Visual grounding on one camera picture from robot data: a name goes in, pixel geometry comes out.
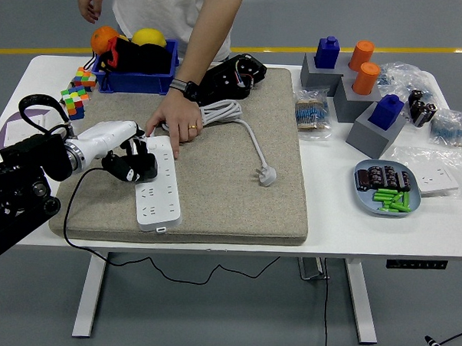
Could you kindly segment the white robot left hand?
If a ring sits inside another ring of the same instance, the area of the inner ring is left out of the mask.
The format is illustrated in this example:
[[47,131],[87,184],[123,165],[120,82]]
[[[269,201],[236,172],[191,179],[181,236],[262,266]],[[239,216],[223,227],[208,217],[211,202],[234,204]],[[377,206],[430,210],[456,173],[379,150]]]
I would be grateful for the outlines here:
[[[136,161],[146,154],[145,133],[134,121],[99,122],[87,131],[65,143],[74,174],[86,171],[94,159],[100,159],[103,169],[120,181],[142,181],[143,170],[136,168]],[[113,153],[116,147],[127,142],[132,148],[142,148],[138,155],[119,157]]]

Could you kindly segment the person's left hand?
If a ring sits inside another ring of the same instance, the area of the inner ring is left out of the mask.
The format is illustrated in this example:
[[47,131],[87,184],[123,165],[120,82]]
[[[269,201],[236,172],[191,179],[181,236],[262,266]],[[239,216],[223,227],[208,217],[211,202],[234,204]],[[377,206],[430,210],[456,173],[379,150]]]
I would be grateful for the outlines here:
[[202,114],[198,105],[172,88],[146,121],[146,135],[150,136],[160,122],[165,122],[169,127],[174,159],[179,156],[180,144],[193,141],[202,131]]

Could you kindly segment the person's right hand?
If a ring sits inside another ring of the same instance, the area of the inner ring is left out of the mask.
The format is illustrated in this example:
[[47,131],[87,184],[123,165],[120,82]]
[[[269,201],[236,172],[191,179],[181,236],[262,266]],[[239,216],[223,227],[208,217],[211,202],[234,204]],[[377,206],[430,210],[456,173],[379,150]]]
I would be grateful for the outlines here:
[[90,24],[95,24],[102,12],[103,0],[77,0],[82,18]]

